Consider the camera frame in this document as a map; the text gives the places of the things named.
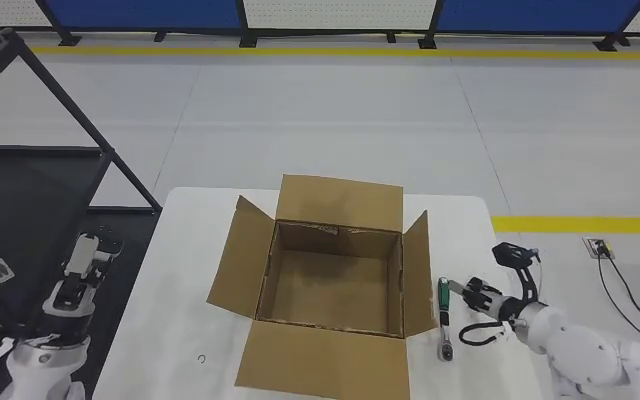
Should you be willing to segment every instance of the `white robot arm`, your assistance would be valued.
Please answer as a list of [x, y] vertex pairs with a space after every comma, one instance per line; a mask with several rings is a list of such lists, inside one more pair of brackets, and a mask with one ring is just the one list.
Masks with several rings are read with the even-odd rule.
[[84, 386], [71, 374], [84, 365], [90, 338], [87, 328], [95, 310], [93, 297], [122, 243], [105, 240], [105, 232], [81, 234], [42, 316], [26, 337], [4, 338], [12, 382], [0, 400], [84, 400]]
[[[640, 343], [573, 324], [563, 311], [539, 302], [527, 269], [537, 251], [502, 243], [493, 252], [500, 265], [518, 273], [522, 299], [503, 296], [478, 278], [465, 286], [449, 281], [449, 287], [471, 309], [508, 322], [518, 340], [534, 353], [547, 356], [554, 399], [592, 400], [583, 388], [630, 385], [634, 398], [640, 400]], [[485, 344], [464, 339], [464, 333], [473, 329], [471, 326], [461, 331], [461, 341], [474, 346]]]

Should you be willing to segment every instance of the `cardboard box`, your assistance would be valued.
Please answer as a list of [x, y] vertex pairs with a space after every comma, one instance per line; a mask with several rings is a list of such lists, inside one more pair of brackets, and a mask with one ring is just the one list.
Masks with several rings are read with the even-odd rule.
[[237, 386], [409, 399], [405, 338], [437, 323], [427, 213], [403, 235], [402, 203], [401, 187], [293, 175], [275, 220], [238, 199], [207, 300], [254, 320]]

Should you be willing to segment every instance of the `white wall panel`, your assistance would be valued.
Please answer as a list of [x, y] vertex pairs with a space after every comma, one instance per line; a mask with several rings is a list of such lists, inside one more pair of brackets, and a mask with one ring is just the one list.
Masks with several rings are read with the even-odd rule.
[[245, 0], [250, 28], [427, 29], [435, 0]]
[[0, 26], [51, 26], [34, 0], [0, 0]]
[[631, 21], [625, 32], [640, 32], [640, 14]]

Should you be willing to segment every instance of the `yellow floor line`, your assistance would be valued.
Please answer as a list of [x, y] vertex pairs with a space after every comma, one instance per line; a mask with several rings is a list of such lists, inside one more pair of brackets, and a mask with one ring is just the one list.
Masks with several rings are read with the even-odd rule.
[[634, 233], [640, 217], [492, 217], [496, 232]]
[[95, 56], [352, 56], [352, 57], [473, 57], [538, 58], [554, 60], [640, 60], [640, 52], [539, 51], [539, 50], [456, 50], [456, 49], [383, 49], [383, 48], [177, 48], [83, 46], [34, 46], [38, 54], [75, 54]]

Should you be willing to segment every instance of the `power outlet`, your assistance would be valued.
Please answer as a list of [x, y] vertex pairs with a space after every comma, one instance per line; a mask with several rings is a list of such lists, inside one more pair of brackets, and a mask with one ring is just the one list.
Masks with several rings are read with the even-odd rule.
[[614, 260], [616, 256], [613, 254], [613, 249], [611, 248], [611, 244], [604, 239], [601, 238], [591, 238], [591, 237], [583, 237], [582, 241], [584, 245], [587, 247], [587, 251], [589, 255], [593, 259], [598, 259], [598, 242], [604, 242], [604, 245], [609, 249], [609, 253], [611, 254], [611, 259]]

